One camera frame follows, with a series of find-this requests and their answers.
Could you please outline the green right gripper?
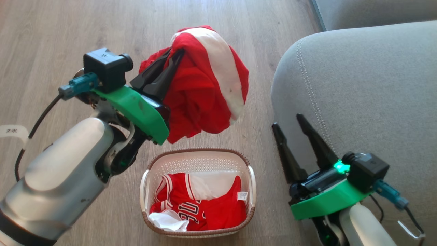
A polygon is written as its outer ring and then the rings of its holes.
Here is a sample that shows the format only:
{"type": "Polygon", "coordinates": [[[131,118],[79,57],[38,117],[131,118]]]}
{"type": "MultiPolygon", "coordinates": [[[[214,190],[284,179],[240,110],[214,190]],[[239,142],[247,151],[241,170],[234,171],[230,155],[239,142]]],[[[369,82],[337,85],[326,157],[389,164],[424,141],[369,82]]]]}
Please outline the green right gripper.
{"type": "Polygon", "coordinates": [[[289,193],[294,218],[303,220],[329,215],[353,206],[371,195],[372,191],[362,193],[348,181],[350,166],[338,160],[337,155],[305,116],[297,114],[296,118],[302,132],[310,141],[319,169],[325,170],[319,170],[308,177],[306,170],[299,166],[290,151],[280,126],[277,123],[272,124],[285,179],[288,184],[292,184],[289,193]]]}

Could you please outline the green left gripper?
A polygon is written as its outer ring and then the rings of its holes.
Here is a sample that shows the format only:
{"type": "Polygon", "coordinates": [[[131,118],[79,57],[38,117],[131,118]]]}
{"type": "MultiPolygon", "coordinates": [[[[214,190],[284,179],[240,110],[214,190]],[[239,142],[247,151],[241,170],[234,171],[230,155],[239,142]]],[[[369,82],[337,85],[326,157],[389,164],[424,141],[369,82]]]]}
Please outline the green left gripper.
{"type": "MultiPolygon", "coordinates": [[[[161,49],[140,64],[139,74],[130,82],[132,88],[142,90],[159,100],[164,100],[176,71],[184,57],[185,50],[177,50],[170,56],[171,49],[161,49]]],[[[94,89],[92,92],[106,99],[114,108],[162,145],[169,136],[169,129],[161,114],[140,93],[123,86],[110,93],[94,89]]]]}

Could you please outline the red basketball jersey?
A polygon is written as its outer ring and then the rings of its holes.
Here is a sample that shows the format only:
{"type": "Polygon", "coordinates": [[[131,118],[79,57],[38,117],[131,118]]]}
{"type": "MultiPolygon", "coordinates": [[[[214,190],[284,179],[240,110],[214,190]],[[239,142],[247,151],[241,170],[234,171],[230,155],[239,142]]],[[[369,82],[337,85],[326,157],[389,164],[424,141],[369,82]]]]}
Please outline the red basketball jersey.
{"type": "Polygon", "coordinates": [[[247,192],[241,189],[239,175],[225,195],[211,200],[196,200],[188,185],[188,173],[164,175],[149,215],[173,210],[189,221],[187,232],[227,229],[245,221],[247,192]]]}

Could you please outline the crumpled white cloth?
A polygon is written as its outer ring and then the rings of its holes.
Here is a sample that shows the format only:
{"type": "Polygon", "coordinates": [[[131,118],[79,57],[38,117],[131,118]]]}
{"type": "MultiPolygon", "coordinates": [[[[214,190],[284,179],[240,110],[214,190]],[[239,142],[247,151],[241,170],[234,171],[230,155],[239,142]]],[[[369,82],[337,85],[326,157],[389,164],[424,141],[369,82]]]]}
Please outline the crumpled white cloth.
{"type": "Polygon", "coordinates": [[[181,219],[173,210],[164,210],[160,213],[150,213],[148,220],[158,229],[169,232],[187,232],[188,220],[181,219]]]}

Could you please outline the red and white garment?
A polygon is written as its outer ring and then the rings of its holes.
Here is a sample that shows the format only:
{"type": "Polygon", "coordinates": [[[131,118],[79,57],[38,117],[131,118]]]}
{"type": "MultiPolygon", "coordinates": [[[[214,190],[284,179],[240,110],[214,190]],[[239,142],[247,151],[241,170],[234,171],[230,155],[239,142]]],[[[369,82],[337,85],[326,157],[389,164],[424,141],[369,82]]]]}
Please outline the red and white garment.
{"type": "Polygon", "coordinates": [[[170,57],[184,50],[164,104],[170,108],[167,141],[198,133],[218,134],[243,111],[249,71],[235,50],[211,26],[183,28],[171,39],[170,57]]]}

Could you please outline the grey fabric sofa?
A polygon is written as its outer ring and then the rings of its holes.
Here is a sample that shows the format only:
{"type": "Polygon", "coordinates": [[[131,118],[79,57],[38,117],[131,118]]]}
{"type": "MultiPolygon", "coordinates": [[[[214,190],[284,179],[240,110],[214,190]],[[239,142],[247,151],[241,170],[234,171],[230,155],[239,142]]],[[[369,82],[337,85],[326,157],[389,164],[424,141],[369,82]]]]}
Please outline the grey fabric sofa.
{"type": "Polygon", "coordinates": [[[324,31],[296,41],[271,100],[289,148],[318,169],[296,114],[342,157],[374,153],[437,246],[437,0],[310,0],[324,31]]]}

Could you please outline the white laundry basket brown rim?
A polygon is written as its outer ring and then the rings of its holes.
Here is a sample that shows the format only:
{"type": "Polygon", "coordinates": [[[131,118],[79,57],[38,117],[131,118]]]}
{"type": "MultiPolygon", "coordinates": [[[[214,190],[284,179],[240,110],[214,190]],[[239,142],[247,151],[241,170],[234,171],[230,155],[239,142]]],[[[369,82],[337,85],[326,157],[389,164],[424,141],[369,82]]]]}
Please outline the white laundry basket brown rim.
{"type": "Polygon", "coordinates": [[[140,184],[140,206],[146,225],[154,232],[178,238],[212,238],[237,233],[253,218],[256,204],[256,179],[249,161],[241,153],[229,149],[187,149],[170,151],[154,158],[142,176],[140,184]],[[148,220],[149,210],[154,204],[155,192],[166,174],[191,172],[236,172],[241,177],[241,189],[247,192],[245,221],[236,227],[198,232],[169,232],[156,228],[148,220]]]}

